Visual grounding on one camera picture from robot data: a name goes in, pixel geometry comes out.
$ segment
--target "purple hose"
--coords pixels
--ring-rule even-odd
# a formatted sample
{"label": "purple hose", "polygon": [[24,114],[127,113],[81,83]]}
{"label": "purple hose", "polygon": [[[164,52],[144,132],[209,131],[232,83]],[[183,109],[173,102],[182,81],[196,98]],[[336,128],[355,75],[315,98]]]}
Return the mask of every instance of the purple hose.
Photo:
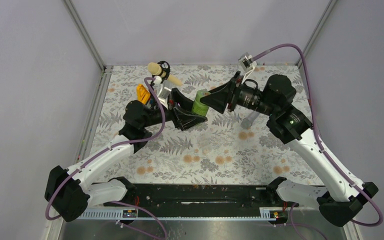
{"label": "purple hose", "polygon": [[294,44],[291,44],[291,43],[284,43],[284,44],[280,44],[280,45],[274,46],[274,47],[272,47],[272,48],[270,48],[268,50],[265,50],[262,53],[258,54],[257,56],[253,57],[252,59],[254,61],[256,61],[256,60],[260,59],[261,57],[269,54],[271,51],[274,51],[274,50],[280,49],[280,48],[284,48],[284,47],[291,47],[291,48],[296,49],[298,51],[298,53],[299,53],[299,56],[301,57],[302,66],[304,68],[305,82],[307,83],[307,87],[308,87],[308,99],[312,103],[312,104],[310,104],[311,120],[312,120],[312,124],[313,124],[313,128],[314,128],[315,141],[317,142],[318,147],[323,152],[324,156],[326,156],[327,160],[329,160],[330,164],[332,164],[332,166],[338,171],[338,173],[344,179],[346,179],[347,182],[349,184],[351,184],[351,186],[354,186],[354,188],[361,195],[363,195],[367,199],[367,201],[373,206],[373,208],[376,210],[377,214],[379,215],[379,220],[377,222],[375,222],[375,223],[364,223],[364,222],[356,221],[354,219],[352,219],[351,222],[353,222],[355,224],[358,224],[358,225],[365,226],[365,227],[376,227],[376,226],[379,226],[384,221],[384,215],[382,214],[381,209],[378,207],[378,205],[376,205],[376,203],[361,188],[359,188],[353,182],[353,180],[351,178],[348,177],[348,175],[344,171],[342,171],[342,169],[336,164],[336,162],[332,159],[332,157],[326,151],[323,151],[325,148],[323,147],[322,142],[320,141],[320,137],[319,137],[320,132],[319,132],[319,127],[318,127],[317,121],[316,121],[316,109],[315,109],[316,107],[315,107],[314,102],[312,101],[312,89],[311,89],[311,85],[310,85],[310,79],[309,79],[309,73],[308,73],[308,69],[307,69],[307,63],[306,63],[306,59],[305,59],[304,54],[301,51],[301,49],[297,45],[294,45]]}
{"label": "purple hose", "polygon": [[164,232],[164,237],[160,237],[160,236],[155,236],[155,235],[152,235],[150,233],[147,233],[146,231],[144,230],[141,230],[139,228],[136,228],[134,226],[130,226],[130,225],[126,225],[126,224],[122,224],[122,223],[119,223],[121,224],[121,226],[125,226],[129,229],[132,229],[132,230],[135,230],[135,231],[138,231],[139,233],[142,233],[142,234],[145,234],[151,238],[154,238],[154,239],[159,239],[159,240],[164,240],[164,239],[167,239],[169,237],[169,235],[167,234],[167,231],[166,231],[166,228],[164,228],[164,225],[163,223],[154,215],[152,214],[150,211],[146,210],[145,208],[143,207],[140,207],[140,206],[135,206],[135,205],[130,205],[130,204],[127,204],[127,203],[124,203],[124,202],[120,202],[120,201],[111,201],[111,203],[113,204],[119,204],[119,205],[123,205],[123,206],[126,206],[126,207],[131,207],[131,208],[135,208],[135,209],[139,209],[139,210],[142,210],[144,211],[145,213],[147,213],[148,215],[150,215],[153,219],[156,220],[156,222],[161,226],[162,228],[162,231]]}
{"label": "purple hose", "polygon": [[[148,89],[152,89],[150,84],[148,83],[148,80],[154,80],[153,77],[145,77],[144,81],[145,81],[145,84],[146,86],[148,87]],[[115,148],[115,147],[118,147],[120,145],[124,145],[124,144],[133,144],[133,143],[140,143],[140,142],[147,142],[147,141],[150,141],[152,139],[155,139],[156,137],[158,137],[161,132],[163,131],[164,127],[166,126],[166,115],[164,114],[164,109],[163,109],[163,105],[161,104],[160,100],[158,99],[158,96],[157,94],[154,92],[154,91],[149,91],[152,96],[154,97],[156,103],[158,104],[158,107],[159,107],[159,110],[161,111],[161,118],[162,118],[162,123],[161,123],[161,128],[159,129],[159,131],[155,134],[155,135],[152,135],[148,138],[144,138],[144,139],[137,139],[137,140],[129,140],[129,141],[123,141],[123,142],[119,142],[119,143],[116,143],[116,144],[113,144],[111,145],[111,148]],[[85,168],[90,162],[92,162],[93,160],[95,160],[97,157],[101,156],[102,154],[106,153],[108,150],[110,150],[109,148],[106,148],[100,152],[98,152],[97,154],[95,154],[94,156],[92,156],[89,160],[87,160],[85,163],[83,163],[81,166],[80,166],[80,169],[83,169]],[[51,209],[51,206],[52,206],[52,203],[54,202],[55,198],[57,197],[57,194],[60,192],[60,190],[63,188],[63,186],[76,174],[78,173],[80,170],[79,169],[76,169],[74,170],[66,179],[64,179],[64,181],[61,182],[61,184],[56,188],[55,192],[52,194],[52,196],[50,197],[49,199],[49,202],[46,206],[46,211],[45,211],[45,217],[47,220],[49,221],[52,221],[52,220],[55,220],[55,219],[58,219],[59,217],[61,217],[61,215],[57,215],[57,216],[49,216],[49,211]]]}

